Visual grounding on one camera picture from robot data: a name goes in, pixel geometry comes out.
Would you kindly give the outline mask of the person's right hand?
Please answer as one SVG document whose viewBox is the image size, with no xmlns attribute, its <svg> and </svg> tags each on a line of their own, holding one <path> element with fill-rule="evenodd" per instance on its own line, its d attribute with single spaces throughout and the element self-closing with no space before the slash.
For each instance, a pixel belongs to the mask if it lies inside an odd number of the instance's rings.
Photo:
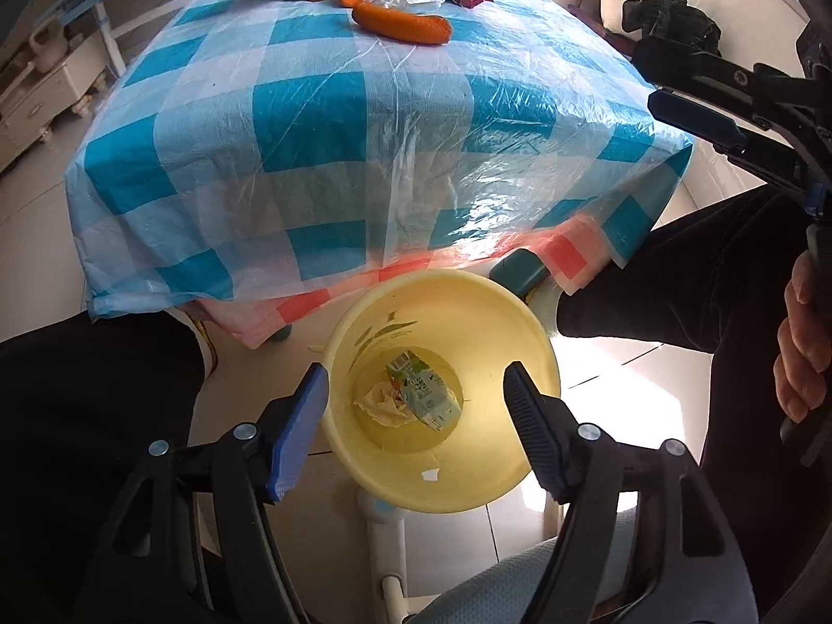
<svg viewBox="0 0 832 624">
<path fill-rule="evenodd" d="M 796 424 L 825 401 L 830 334 L 818 313 L 820 289 L 808 251 L 798 256 L 784 290 L 787 315 L 777 331 L 773 373 L 781 409 Z"/>
</svg>

